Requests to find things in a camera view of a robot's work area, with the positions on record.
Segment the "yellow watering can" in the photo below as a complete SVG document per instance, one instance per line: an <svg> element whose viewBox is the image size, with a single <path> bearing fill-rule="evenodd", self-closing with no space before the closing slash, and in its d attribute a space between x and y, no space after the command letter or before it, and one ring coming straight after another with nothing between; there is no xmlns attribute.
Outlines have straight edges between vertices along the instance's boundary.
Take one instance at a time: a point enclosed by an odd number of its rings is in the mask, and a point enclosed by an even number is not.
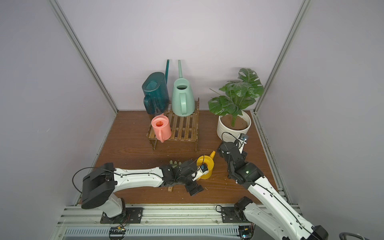
<svg viewBox="0 0 384 240"><path fill-rule="evenodd" d="M207 180L211 177L214 168L214 157L216 151L212 151L209 156L203 155L197 159L197 175L194 180Z"/></svg>

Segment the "wooden slatted shelf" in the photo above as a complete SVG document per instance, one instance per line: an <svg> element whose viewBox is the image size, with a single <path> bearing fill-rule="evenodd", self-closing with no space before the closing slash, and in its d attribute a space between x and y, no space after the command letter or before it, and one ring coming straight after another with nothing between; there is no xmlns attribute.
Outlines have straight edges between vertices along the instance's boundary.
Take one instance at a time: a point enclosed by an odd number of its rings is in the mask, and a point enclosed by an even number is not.
<svg viewBox="0 0 384 240"><path fill-rule="evenodd" d="M179 117L172 110L172 102L169 101L169 106L164 114L170 120L171 136L170 141L193 143L194 149L198 151L199 138L199 103L200 99L195 101L194 112L187 117Z"/></svg>

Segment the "pink watering can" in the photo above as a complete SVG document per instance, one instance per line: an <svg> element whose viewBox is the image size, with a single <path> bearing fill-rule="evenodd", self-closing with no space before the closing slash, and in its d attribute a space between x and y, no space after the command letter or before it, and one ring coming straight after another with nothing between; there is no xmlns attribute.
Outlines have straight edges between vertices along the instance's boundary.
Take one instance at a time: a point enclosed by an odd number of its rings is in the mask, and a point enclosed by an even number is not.
<svg viewBox="0 0 384 240"><path fill-rule="evenodd" d="M170 126L170 120L167 116L160 115L154 117L151 120L151 125L154 129L156 138L162 143L164 143L171 137L172 131Z"/></svg>

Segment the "light green watering can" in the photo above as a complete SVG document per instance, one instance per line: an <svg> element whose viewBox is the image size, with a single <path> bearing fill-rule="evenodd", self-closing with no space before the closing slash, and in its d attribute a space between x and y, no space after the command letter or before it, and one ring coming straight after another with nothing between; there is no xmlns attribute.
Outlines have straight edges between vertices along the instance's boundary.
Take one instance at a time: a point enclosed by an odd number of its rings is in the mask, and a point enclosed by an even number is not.
<svg viewBox="0 0 384 240"><path fill-rule="evenodd" d="M190 116L195 111L195 98L190 82L183 77L182 63L178 60L179 78L174 82L172 111L179 117Z"/></svg>

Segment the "dark teal watering can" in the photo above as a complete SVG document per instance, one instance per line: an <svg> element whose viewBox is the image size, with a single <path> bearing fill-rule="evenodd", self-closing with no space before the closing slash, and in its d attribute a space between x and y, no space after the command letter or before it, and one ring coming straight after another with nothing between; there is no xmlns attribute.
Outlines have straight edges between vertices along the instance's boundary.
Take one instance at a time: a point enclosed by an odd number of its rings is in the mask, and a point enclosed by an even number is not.
<svg viewBox="0 0 384 240"><path fill-rule="evenodd" d="M149 115L159 116L169 106L168 72L170 60L167 60L166 72L155 72L148 76L142 85L144 92L144 105Z"/></svg>

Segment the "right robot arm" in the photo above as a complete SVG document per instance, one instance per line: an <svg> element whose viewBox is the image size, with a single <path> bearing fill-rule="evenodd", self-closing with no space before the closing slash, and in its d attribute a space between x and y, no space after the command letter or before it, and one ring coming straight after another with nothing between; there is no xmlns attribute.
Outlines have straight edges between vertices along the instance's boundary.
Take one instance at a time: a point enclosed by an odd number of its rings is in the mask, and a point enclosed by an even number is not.
<svg viewBox="0 0 384 240"><path fill-rule="evenodd" d="M228 178L243 186L270 211L266 213L251 199L243 197L235 204L240 218L254 223L275 240L328 239L324 227L314 226L291 207L263 172L246 161L247 153L242 153L235 143L222 142L218 152L227 163Z"/></svg>

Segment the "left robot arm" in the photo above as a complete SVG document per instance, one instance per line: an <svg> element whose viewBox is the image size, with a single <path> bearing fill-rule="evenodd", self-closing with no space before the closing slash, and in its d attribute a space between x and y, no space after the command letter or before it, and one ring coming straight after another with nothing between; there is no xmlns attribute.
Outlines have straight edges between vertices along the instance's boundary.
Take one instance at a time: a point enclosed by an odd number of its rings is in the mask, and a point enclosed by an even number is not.
<svg viewBox="0 0 384 240"><path fill-rule="evenodd" d="M198 166L193 160L139 170L116 168L113 163L107 163L83 178L81 207L86 210L102 210L109 219L120 218L126 214L126 204L115 195L116 192L142 187L183 185L194 196L203 191L197 180L210 172L206 163Z"/></svg>

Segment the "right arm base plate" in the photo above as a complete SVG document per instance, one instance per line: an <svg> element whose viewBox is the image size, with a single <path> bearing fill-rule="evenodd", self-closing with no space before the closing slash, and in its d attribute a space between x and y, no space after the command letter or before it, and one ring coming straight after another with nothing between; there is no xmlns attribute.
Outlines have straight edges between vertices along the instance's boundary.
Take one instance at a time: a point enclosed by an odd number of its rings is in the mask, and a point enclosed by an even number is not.
<svg viewBox="0 0 384 240"><path fill-rule="evenodd" d="M235 207L219 206L223 223L249 223L249 221Z"/></svg>

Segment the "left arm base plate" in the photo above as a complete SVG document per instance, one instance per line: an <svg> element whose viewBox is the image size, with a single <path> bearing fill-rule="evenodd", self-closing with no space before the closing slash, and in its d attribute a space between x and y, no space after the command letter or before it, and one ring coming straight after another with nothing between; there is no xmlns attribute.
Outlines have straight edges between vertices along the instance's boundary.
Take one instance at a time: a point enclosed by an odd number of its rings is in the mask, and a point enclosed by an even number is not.
<svg viewBox="0 0 384 240"><path fill-rule="evenodd" d="M125 208L123 212L113 218L109 218L103 213L100 224L140 224L144 208Z"/></svg>

